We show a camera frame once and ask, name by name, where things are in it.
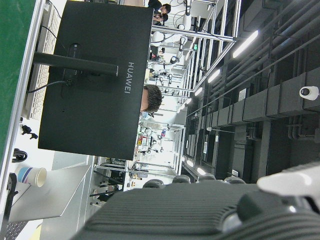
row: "security camera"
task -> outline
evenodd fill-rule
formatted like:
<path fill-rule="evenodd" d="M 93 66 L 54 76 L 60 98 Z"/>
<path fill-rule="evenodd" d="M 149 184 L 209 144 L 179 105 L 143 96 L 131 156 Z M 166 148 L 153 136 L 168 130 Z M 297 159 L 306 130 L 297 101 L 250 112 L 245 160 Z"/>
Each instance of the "security camera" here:
<path fill-rule="evenodd" d="M 175 64 L 177 62 L 179 62 L 179 58 L 178 57 L 176 57 L 176 56 L 171 57 L 170 63 Z"/>
<path fill-rule="evenodd" d="M 180 30 L 185 30 L 186 26 L 183 25 L 183 24 L 179 24 L 177 28 L 180 29 Z"/>
<path fill-rule="evenodd" d="M 314 101 L 319 96 L 319 88 L 317 86 L 304 86 L 299 91 L 300 97 Z"/>

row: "white keyboard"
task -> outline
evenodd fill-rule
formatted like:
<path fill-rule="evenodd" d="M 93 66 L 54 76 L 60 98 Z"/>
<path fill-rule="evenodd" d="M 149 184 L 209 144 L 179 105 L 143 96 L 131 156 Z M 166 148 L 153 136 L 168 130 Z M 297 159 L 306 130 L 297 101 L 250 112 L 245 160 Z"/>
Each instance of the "white keyboard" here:
<path fill-rule="evenodd" d="M 43 11 L 41 25 L 50 29 L 54 35 L 57 36 L 61 19 L 53 5 L 50 4 L 46 6 L 48 7 L 48 10 L 44 9 Z M 46 28 L 41 27 L 36 51 L 40 53 L 54 54 L 55 45 L 56 38 L 53 34 Z M 49 66 L 35 64 L 28 90 L 31 91 L 46 85 L 48 83 L 48 78 Z M 34 93 L 27 94 L 24 111 L 27 119 L 41 119 L 45 94 L 46 87 Z"/>

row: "desk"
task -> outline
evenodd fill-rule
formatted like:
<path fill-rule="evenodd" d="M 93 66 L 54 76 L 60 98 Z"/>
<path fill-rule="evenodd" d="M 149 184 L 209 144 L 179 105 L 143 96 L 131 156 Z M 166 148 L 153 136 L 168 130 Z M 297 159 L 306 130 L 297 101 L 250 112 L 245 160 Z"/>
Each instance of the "desk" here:
<path fill-rule="evenodd" d="M 27 89 L 33 53 L 43 14 L 44 0 L 13 0 L 0 3 L 2 44 L 0 102 L 0 224 L 7 200 L 11 162 Z"/>
<path fill-rule="evenodd" d="M 33 133 L 38 134 L 40 128 L 40 121 L 34 119 L 24 119 L 21 125 L 27 125 L 32 129 Z M 29 134 L 21 135 L 20 129 L 15 133 L 15 143 L 13 147 L 25 151 L 28 157 L 25 161 L 20 163 L 10 163 L 8 165 L 8 172 L 14 173 L 18 167 L 33 167 L 45 168 L 48 171 L 52 170 L 55 152 L 51 150 L 44 150 L 38 148 L 38 139 L 29 139 Z M 20 196 L 29 188 L 28 184 L 17 182 L 16 191 L 18 194 L 14 196 L 13 204 L 20 198 Z"/>

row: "monitor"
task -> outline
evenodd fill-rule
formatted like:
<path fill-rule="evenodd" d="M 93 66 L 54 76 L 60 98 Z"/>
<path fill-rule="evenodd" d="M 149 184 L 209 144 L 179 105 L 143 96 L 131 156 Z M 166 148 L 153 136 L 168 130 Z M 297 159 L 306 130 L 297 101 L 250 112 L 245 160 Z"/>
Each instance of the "monitor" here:
<path fill-rule="evenodd" d="M 48 83 L 69 86 L 46 89 L 39 148 L 133 159 L 152 17 L 147 7 L 66 2 L 54 55 L 116 65 L 118 73 L 50 67 Z"/>

